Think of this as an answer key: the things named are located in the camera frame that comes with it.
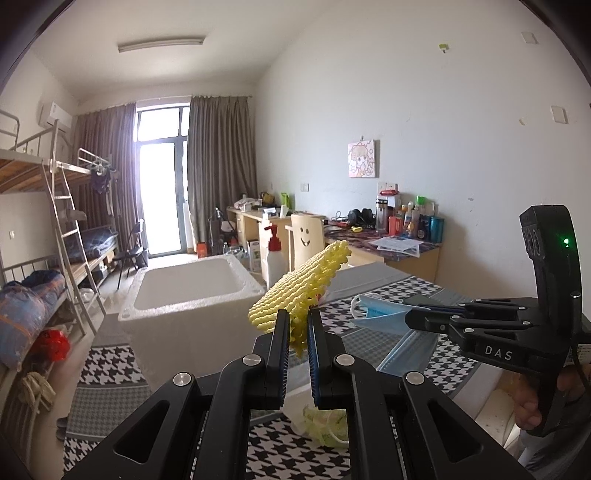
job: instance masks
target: blue face mask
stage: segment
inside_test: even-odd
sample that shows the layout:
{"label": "blue face mask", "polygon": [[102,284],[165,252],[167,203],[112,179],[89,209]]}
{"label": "blue face mask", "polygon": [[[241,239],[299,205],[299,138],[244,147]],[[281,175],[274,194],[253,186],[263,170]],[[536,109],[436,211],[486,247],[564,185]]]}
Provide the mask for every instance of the blue face mask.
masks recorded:
{"label": "blue face mask", "polygon": [[[360,317],[355,307],[365,308],[367,310],[365,317]],[[439,334],[408,328],[404,319],[412,309],[429,310],[367,295],[358,295],[351,302],[351,313],[354,316],[352,322],[356,326],[403,335],[376,370],[401,377],[410,371],[424,372],[427,368],[437,346]]]}

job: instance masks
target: silver screw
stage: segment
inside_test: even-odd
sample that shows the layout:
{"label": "silver screw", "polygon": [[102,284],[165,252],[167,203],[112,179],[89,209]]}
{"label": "silver screw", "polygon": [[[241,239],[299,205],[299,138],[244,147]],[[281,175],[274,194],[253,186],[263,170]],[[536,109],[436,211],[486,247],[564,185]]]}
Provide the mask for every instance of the silver screw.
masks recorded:
{"label": "silver screw", "polygon": [[355,357],[348,353],[342,353],[336,358],[336,362],[343,367],[349,367],[355,363]]}
{"label": "silver screw", "polygon": [[407,382],[411,385],[422,385],[425,381],[425,377],[422,373],[419,372],[409,372],[407,373]]}
{"label": "silver screw", "polygon": [[184,387],[185,385],[191,383],[191,375],[187,372],[180,372],[174,376],[173,383],[177,387]]}
{"label": "silver screw", "polygon": [[248,365],[249,367],[254,367],[255,365],[261,363],[261,357],[256,353],[250,353],[242,357],[242,363]]}

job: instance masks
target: fluorescent light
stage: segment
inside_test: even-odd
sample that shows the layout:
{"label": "fluorescent light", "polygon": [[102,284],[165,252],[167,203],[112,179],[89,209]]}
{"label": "fluorescent light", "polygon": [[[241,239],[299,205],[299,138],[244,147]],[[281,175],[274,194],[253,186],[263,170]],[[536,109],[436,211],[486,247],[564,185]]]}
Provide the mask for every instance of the fluorescent light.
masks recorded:
{"label": "fluorescent light", "polygon": [[203,45],[205,37],[180,37],[164,38],[160,40],[142,40],[129,43],[120,43],[117,45],[119,53],[132,50],[142,50],[143,48],[154,47],[177,47],[179,45]]}

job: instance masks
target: curtain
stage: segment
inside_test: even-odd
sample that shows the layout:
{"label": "curtain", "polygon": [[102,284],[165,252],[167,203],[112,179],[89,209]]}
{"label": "curtain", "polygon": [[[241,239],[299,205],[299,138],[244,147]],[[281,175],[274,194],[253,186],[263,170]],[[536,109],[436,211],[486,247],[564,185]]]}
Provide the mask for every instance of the curtain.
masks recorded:
{"label": "curtain", "polygon": [[195,239],[208,239],[215,207],[243,193],[256,198],[256,167],[246,97],[193,97],[187,139],[189,211]]}
{"label": "curtain", "polygon": [[[121,248],[126,248],[129,233],[140,218],[138,211],[141,211],[134,125],[135,103],[129,103],[80,115],[74,129],[73,163],[77,163],[78,148],[82,147],[110,160],[111,166],[117,170],[111,185],[115,228],[119,232]],[[78,189],[73,189],[73,193],[76,209],[87,216],[84,228],[110,224],[104,193],[96,193],[90,183],[81,184]]]}

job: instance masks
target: air conditioner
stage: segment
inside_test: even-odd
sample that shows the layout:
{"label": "air conditioner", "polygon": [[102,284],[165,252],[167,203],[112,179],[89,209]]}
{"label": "air conditioner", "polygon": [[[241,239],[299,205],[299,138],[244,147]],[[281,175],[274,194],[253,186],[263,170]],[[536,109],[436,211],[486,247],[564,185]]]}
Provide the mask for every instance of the air conditioner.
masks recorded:
{"label": "air conditioner", "polygon": [[39,126],[43,128],[52,127],[58,122],[57,127],[62,132],[68,133],[72,128],[72,116],[57,103],[47,103],[41,109]]}

